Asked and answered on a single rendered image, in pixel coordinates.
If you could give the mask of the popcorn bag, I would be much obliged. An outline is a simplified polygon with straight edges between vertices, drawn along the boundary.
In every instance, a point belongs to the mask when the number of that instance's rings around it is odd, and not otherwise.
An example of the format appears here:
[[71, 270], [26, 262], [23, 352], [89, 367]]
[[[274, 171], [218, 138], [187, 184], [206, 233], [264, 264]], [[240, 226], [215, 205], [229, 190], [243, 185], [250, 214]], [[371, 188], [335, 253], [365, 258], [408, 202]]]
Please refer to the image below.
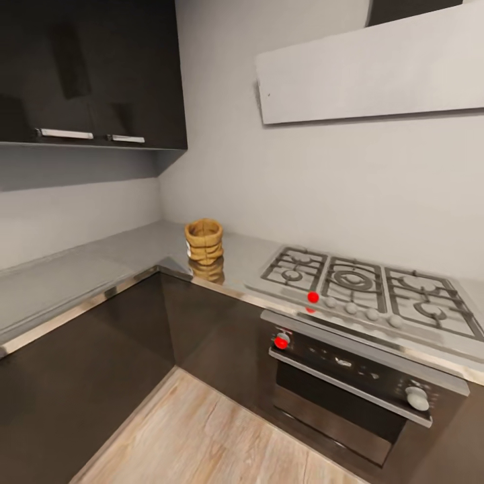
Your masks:
[[198, 219], [185, 227], [189, 259], [209, 265], [223, 256], [223, 228], [212, 219]]

